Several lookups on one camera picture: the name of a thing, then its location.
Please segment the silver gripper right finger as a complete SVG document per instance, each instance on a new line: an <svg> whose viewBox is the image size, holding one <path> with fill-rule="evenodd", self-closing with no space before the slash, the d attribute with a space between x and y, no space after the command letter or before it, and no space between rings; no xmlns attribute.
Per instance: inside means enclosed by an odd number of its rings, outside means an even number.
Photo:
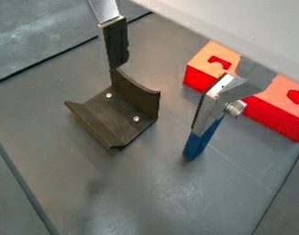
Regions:
<svg viewBox="0 0 299 235"><path fill-rule="evenodd" d="M192 132L200 136L229 110L235 101L260 93L276 77L276 72L241 56L236 75L223 73L201 96L192 123Z"/></svg>

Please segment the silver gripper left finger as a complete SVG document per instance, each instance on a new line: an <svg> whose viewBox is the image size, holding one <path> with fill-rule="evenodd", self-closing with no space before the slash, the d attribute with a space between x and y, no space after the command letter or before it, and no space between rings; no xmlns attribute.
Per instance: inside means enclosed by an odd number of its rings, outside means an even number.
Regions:
<svg viewBox="0 0 299 235"><path fill-rule="evenodd" d="M120 15L115 0L85 0L97 20L99 35L104 39L111 69L128 61L127 19Z"/></svg>

